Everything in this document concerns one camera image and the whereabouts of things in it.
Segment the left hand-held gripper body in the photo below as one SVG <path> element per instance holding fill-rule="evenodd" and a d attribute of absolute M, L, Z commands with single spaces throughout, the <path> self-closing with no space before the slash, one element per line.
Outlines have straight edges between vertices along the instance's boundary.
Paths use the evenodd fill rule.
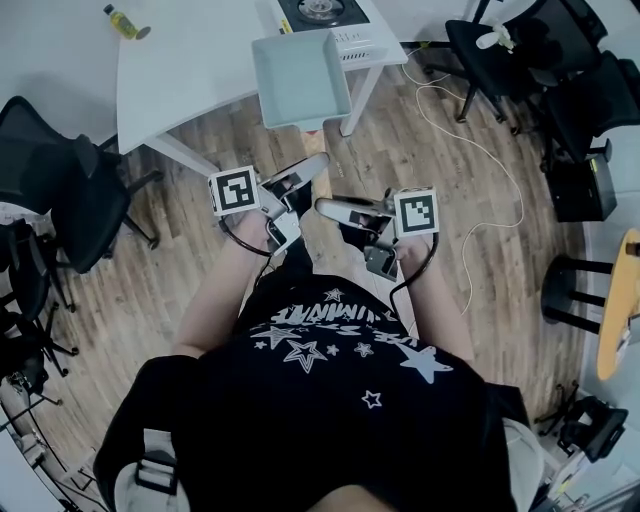
<path fill-rule="evenodd" d="M 284 196 L 269 191 L 266 181 L 258 182 L 258 174 L 253 166 L 211 174 L 208 186 L 219 227 L 242 248 L 260 256 L 277 256 L 300 237 L 297 213 Z M 249 211 L 258 211 L 266 219 L 266 250 L 236 236 L 226 222 L 231 215 Z"/>

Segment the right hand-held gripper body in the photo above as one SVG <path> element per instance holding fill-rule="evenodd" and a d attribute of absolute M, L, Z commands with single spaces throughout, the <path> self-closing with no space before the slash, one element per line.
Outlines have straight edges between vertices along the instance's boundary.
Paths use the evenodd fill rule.
<path fill-rule="evenodd" d="M 383 278 L 397 277 L 396 246 L 401 239 L 432 236 L 436 247 L 439 233 L 439 213 L 434 188 L 388 189 L 377 205 L 373 231 L 365 244 L 366 269 Z"/>

